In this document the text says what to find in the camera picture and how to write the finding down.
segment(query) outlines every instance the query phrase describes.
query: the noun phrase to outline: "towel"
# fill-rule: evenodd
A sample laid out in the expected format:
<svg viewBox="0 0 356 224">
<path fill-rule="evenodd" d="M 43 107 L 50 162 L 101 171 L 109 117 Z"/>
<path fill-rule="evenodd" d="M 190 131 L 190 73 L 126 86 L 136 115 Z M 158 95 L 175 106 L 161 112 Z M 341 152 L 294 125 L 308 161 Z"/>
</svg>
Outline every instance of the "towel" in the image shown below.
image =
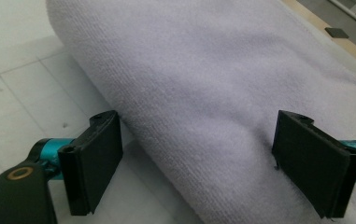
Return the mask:
<svg viewBox="0 0 356 224">
<path fill-rule="evenodd" d="M 275 0 L 48 0 L 50 23 L 205 223 L 331 223 L 271 154 L 279 110 L 356 139 L 356 74 Z M 336 223 L 356 223 L 356 186 Z"/>
</svg>

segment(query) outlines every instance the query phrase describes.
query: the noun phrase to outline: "lavender towel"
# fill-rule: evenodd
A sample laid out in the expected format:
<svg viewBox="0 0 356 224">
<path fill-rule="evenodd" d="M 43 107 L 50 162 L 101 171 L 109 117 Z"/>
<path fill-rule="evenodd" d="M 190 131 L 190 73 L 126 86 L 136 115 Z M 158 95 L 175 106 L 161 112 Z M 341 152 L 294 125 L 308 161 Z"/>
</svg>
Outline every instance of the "lavender towel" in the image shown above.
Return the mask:
<svg viewBox="0 0 356 224">
<path fill-rule="evenodd" d="M 280 109 L 356 139 L 356 75 L 275 0 L 48 0 L 50 22 L 205 223 L 331 223 L 271 155 Z M 356 223 L 356 187 L 344 219 Z"/>
</svg>

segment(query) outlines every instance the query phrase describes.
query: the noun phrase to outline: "white tile floor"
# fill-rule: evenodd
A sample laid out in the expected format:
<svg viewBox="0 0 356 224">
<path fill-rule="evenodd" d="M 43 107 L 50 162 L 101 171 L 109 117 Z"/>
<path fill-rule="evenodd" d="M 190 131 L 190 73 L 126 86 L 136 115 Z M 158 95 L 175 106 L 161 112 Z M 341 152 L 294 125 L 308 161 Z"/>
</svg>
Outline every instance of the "white tile floor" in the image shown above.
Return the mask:
<svg viewBox="0 0 356 224">
<path fill-rule="evenodd" d="M 44 1 L 0 2 L 0 173 L 39 139 L 77 137 L 109 109 L 50 28 Z M 126 145 L 133 137 L 122 132 Z M 138 148 L 125 152 L 94 215 L 70 216 L 62 181 L 50 191 L 59 223 L 201 223 Z"/>
</svg>

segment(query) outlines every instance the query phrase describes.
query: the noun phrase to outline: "black plastic part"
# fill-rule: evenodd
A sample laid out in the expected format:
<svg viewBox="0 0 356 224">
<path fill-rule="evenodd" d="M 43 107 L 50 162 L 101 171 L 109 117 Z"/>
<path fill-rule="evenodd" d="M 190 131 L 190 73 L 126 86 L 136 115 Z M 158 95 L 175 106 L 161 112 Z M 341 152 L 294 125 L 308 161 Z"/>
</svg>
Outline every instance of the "black plastic part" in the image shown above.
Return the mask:
<svg viewBox="0 0 356 224">
<path fill-rule="evenodd" d="M 122 157 L 117 112 L 96 115 L 90 123 L 81 136 L 58 150 L 73 216 L 94 212 Z"/>
<path fill-rule="evenodd" d="M 342 145 L 313 121 L 279 111 L 272 153 L 320 217 L 343 217 L 356 181 L 356 148 Z"/>
<path fill-rule="evenodd" d="M 31 168 L 26 177 L 11 180 L 7 176 L 19 168 Z M 56 223 L 47 180 L 41 165 L 21 163 L 0 175 L 0 224 Z"/>
<path fill-rule="evenodd" d="M 342 29 L 339 28 L 331 28 L 326 27 L 325 31 L 332 37 L 332 38 L 343 38 L 348 39 L 349 36 L 344 32 Z"/>
</svg>

